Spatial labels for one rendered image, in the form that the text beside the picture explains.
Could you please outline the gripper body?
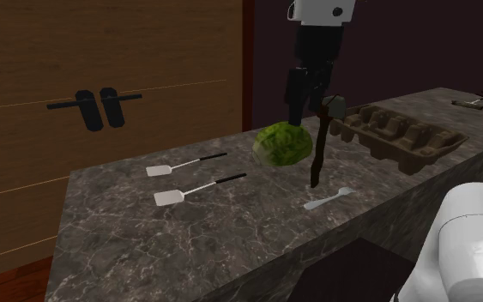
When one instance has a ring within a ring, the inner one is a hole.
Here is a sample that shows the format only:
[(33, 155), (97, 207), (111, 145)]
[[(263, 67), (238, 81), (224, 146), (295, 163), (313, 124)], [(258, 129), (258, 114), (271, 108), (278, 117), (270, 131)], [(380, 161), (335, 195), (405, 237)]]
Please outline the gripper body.
[(344, 29), (344, 26), (299, 26), (294, 56), (301, 67), (316, 68), (334, 62), (340, 53)]

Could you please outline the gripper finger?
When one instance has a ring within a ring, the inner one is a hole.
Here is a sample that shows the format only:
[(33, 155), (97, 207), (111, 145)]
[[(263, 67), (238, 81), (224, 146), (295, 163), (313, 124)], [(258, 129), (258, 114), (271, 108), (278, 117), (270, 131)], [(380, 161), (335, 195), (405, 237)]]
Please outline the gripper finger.
[(290, 69), (287, 76), (285, 102), (288, 104), (288, 123), (300, 126), (308, 85), (308, 72), (304, 68)]
[(328, 61), (325, 63), (325, 65), (317, 68), (314, 71), (314, 76), (312, 78), (311, 88), (309, 92), (310, 100), (308, 105), (308, 109), (311, 112), (317, 113), (319, 111), (323, 94), (329, 86), (333, 67), (334, 62)]

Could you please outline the green lettuce head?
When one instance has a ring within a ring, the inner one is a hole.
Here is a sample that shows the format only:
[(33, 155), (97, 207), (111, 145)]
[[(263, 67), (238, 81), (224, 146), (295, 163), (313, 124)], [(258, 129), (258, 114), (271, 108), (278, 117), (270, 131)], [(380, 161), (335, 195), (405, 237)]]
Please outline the green lettuce head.
[(259, 165), (291, 166), (308, 157), (312, 148), (311, 135), (302, 125), (283, 121), (258, 132), (251, 155)]

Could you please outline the brown egg carton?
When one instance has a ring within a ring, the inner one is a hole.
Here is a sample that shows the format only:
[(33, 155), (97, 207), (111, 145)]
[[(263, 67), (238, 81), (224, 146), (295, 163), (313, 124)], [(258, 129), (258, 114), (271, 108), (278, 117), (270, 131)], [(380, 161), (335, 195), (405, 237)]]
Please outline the brown egg carton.
[(398, 170), (414, 175), (425, 166), (458, 149), (468, 136), (456, 130), (429, 124), (381, 106), (346, 109), (343, 119), (329, 122), (329, 133), (344, 142), (355, 137), (377, 160), (393, 160)]

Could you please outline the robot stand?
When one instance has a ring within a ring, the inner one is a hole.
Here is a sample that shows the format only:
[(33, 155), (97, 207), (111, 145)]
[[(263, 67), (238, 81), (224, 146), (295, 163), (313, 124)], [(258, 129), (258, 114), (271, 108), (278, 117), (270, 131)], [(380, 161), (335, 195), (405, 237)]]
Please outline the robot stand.
[(287, 302), (390, 302), (414, 263), (366, 239), (306, 268)]

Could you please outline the small grey handled tool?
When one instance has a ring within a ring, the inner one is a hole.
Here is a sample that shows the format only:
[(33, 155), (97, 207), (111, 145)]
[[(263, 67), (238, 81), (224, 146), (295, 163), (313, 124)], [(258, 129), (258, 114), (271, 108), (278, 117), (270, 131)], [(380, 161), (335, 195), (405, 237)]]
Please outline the small grey handled tool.
[(460, 107), (481, 111), (483, 109), (483, 105), (480, 105), (480, 102), (483, 100), (483, 91), (478, 93), (477, 96), (478, 96), (477, 100), (473, 100), (473, 101), (452, 100), (450, 103), (453, 106), (460, 106)]

